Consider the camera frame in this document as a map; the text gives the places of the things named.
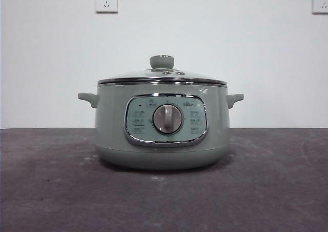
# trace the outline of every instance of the pot body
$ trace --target pot body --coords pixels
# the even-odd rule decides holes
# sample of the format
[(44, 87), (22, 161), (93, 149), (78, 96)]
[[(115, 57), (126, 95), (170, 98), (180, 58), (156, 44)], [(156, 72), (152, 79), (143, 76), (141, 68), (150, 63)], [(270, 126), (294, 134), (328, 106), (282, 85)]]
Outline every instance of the pot body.
[[(193, 95), (206, 107), (207, 131), (194, 145), (169, 147), (131, 143), (125, 129), (125, 112), (136, 95), (168, 93)], [(95, 147), (100, 157), (116, 165), (139, 169), (186, 169), (216, 162), (229, 147), (227, 88), (212, 85), (135, 84), (99, 85), (96, 106)]]

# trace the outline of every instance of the chrome trim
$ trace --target chrome trim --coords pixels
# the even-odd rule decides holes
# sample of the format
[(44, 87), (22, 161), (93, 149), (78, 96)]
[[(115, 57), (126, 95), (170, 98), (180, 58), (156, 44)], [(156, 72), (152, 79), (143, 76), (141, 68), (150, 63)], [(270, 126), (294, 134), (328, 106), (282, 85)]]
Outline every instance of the chrome trim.
[(107, 83), (127, 83), (127, 82), (197, 82), (227, 85), (224, 81), (201, 79), (201, 78), (184, 78), (184, 77), (136, 77), (136, 78), (114, 78), (98, 81), (98, 85)]
[[(188, 140), (188, 141), (173, 141), (173, 142), (163, 142), (163, 141), (146, 141), (146, 140), (142, 140), (142, 139), (138, 139), (134, 136), (132, 136), (127, 128), (127, 119), (128, 119), (128, 108), (129, 105), (131, 103), (132, 100), (134, 100), (135, 98), (144, 98), (144, 97), (158, 97), (158, 96), (174, 96), (174, 97), (188, 97), (188, 98), (195, 98), (195, 99), (199, 99), (204, 106), (204, 111), (205, 111), (205, 122), (206, 122), (206, 127), (205, 127), (205, 131), (201, 134), (201, 136), (194, 138), (192, 140)], [(204, 101), (195, 95), (189, 95), (189, 94), (182, 94), (182, 93), (152, 93), (152, 94), (141, 94), (141, 95), (136, 95), (131, 97), (128, 102), (127, 105), (125, 107), (125, 116), (124, 116), (124, 122), (123, 122), (123, 128), (124, 128), (124, 132), (126, 135), (126, 138), (135, 145), (139, 145), (139, 146), (150, 146), (150, 147), (182, 147), (182, 146), (192, 146), (192, 145), (196, 145), (198, 143), (200, 143), (206, 136), (209, 128), (208, 128), (208, 123), (207, 123), (207, 110), (206, 110), (206, 106)]]
[(155, 68), (155, 69), (151, 68), (151, 69), (145, 69), (145, 71), (152, 71), (154, 73), (159, 73), (159, 72), (161, 72), (163, 70), (176, 71), (176, 70), (179, 70), (179, 69), (174, 69), (174, 68)]
[(169, 56), (169, 55), (155, 55), (155, 56), (172, 57), (172, 56)]
[(212, 86), (212, 87), (225, 87), (225, 88), (227, 88), (227, 85), (214, 84), (214, 83), (200, 83), (200, 82), (118, 82), (118, 83), (99, 84), (98, 87), (117, 86), (117, 85), (141, 85), (141, 84), (195, 85), (195, 86)]

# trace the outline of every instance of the power outlet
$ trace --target power outlet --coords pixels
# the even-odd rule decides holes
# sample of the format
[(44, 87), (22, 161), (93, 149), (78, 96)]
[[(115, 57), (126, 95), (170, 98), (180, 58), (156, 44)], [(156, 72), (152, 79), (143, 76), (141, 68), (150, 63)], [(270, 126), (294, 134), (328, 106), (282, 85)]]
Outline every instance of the power outlet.
[(313, 0), (313, 9), (314, 14), (317, 13), (327, 13), (328, 14), (328, 0)]
[(97, 13), (117, 13), (117, 0), (96, 0)]

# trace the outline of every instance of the dark gray floor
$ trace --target dark gray floor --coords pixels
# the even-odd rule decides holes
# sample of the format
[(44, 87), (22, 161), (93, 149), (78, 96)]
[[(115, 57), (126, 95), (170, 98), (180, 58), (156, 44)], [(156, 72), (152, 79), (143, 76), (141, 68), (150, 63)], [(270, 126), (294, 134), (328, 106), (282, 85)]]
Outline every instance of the dark gray floor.
[(100, 161), (91, 129), (1, 137), (1, 231), (328, 231), (328, 129), (233, 129), (185, 171)]

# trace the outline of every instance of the silver knob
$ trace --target silver knob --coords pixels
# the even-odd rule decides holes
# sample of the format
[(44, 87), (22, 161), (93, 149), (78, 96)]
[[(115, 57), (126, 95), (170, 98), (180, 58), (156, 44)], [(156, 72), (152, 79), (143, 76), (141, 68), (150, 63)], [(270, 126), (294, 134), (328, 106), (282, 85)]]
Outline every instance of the silver knob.
[(182, 115), (173, 105), (159, 106), (153, 115), (153, 122), (157, 130), (163, 133), (173, 133), (182, 123)]
[(150, 58), (150, 66), (153, 69), (172, 69), (174, 66), (174, 57), (167, 55), (157, 55)]

